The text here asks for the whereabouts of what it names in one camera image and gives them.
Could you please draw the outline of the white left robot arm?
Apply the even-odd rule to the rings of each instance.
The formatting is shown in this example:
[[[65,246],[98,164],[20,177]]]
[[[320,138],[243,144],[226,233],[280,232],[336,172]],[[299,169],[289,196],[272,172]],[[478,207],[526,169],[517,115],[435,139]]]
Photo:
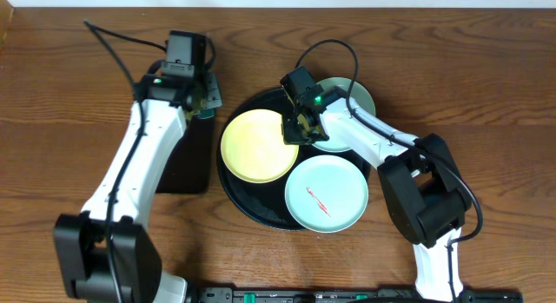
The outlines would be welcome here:
[[[54,227],[66,294],[88,302],[184,302],[188,282],[167,273],[149,238],[164,169],[191,120],[211,118],[222,98],[214,73],[164,63],[134,86],[129,125],[109,169],[79,214]]]

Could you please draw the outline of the yellow plate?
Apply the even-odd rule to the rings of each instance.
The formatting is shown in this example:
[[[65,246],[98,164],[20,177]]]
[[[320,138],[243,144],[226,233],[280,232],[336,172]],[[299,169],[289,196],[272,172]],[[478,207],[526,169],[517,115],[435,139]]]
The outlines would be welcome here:
[[[281,114],[269,109],[252,109],[233,118],[221,139],[226,168],[251,183],[284,176],[294,166],[299,147],[284,143],[281,125]]]

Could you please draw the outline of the green sponge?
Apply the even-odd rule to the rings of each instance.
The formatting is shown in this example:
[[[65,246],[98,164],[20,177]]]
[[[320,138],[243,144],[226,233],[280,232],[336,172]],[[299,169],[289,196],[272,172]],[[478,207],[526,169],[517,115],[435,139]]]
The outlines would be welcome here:
[[[204,109],[195,112],[195,117],[200,120],[206,120],[215,117],[215,109]]]

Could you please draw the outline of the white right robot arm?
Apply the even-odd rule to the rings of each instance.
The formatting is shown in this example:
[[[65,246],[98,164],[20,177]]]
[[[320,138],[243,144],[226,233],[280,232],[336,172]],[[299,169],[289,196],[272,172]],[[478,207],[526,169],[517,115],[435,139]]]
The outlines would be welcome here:
[[[480,206],[462,180],[442,138],[419,138],[391,127],[362,109],[343,89],[316,85],[286,89],[293,105],[282,125],[287,144],[335,138],[376,169],[387,211],[414,246],[415,287],[426,300],[455,302],[463,291],[457,248],[470,208]]]

